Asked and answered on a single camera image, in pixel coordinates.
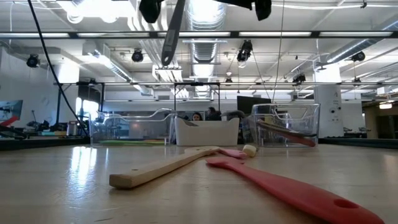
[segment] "table surface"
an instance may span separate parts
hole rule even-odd
[[[1,223],[324,223],[204,159],[133,190],[108,185],[110,174],[183,150],[66,146],[0,152]],[[396,150],[268,148],[246,164],[329,190],[397,223]]]

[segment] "ceiling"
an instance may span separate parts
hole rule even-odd
[[[9,32],[12,24],[12,31],[36,31],[32,14],[24,1],[2,1],[0,0],[0,31]],[[275,5],[282,5],[283,1],[272,1]],[[328,6],[352,6],[361,5],[362,0],[342,1],[342,0],[322,0],[305,1],[289,0],[285,1],[286,6],[305,6],[305,7],[328,7]],[[264,21],[257,21],[255,11],[235,6],[228,6],[224,30],[281,30],[282,13],[284,15],[283,30],[373,30],[378,24],[396,14],[398,1],[367,1],[369,5],[388,5],[395,7],[359,7],[349,9],[328,9],[328,10],[309,10],[273,7],[271,16]],[[174,9],[176,0],[167,1],[167,20],[169,21]],[[128,13],[131,3],[129,1],[119,1],[117,10],[120,14]],[[116,22],[107,24],[99,18],[84,18],[78,24],[68,22],[66,12],[60,8],[56,2],[35,3],[36,13],[39,18],[42,30],[45,32],[101,32],[101,31],[130,31],[127,26],[127,18],[120,17]],[[185,18],[182,30],[186,30]],[[217,62],[215,65],[214,78],[211,81],[219,80],[224,82],[226,72],[232,73],[234,82],[259,82],[261,77],[264,81],[283,82],[292,81],[295,75],[289,72],[318,54],[329,54],[351,42],[353,39],[253,39],[254,57],[250,57],[244,68],[238,68],[238,63],[234,56],[239,50],[243,39],[228,39],[227,43],[220,44],[218,49]],[[99,63],[92,63],[90,56],[83,55],[81,46],[84,40],[46,40],[48,47],[58,47],[78,58],[85,69],[81,71],[81,77],[96,78],[99,81],[115,82],[115,74]],[[124,67],[126,71],[137,81],[155,82],[152,76],[152,61],[144,52],[144,61],[133,63],[131,54],[135,48],[141,48],[139,40],[96,40],[97,46],[106,44],[111,49],[111,58]],[[22,49],[29,55],[31,47],[40,47],[39,40],[13,40],[12,47]],[[366,60],[377,57],[384,52],[398,46],[398,39],[383,40],[366,50]],[[178,64],[182,68],[182,78],[188,80],[191,73],[191,55],[189,44],[182,41],[178,43],[175,54]],[[353,64],[341,62],[340,73],[343,81],[350,80],[354,74],[360,75],[371,71],[377,71],[382,67],[395,63],[398,59],[398,50],[392,51],[374,60],[369,60],[363,65],[353,69]],[[397,69],[368,78],[366,82],[377,82],[386,78],[396,77]],[[307,81],[312,80],[311,72],[306,72]],[[365,89],[375,89],[375,86],[368,86]],[[113,90],[126,90],[126,87],[113,87]]]

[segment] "clear plastic bin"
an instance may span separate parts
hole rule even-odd
[[[159,109],[150,116],[121,116],[96,112],[90,115],[91,145],[158,145],[174,142],[174,117],[171,109]]]
[[[254,105],[252,115],[243,119],[246,144],[257,147],[316,147],[319,105]]]

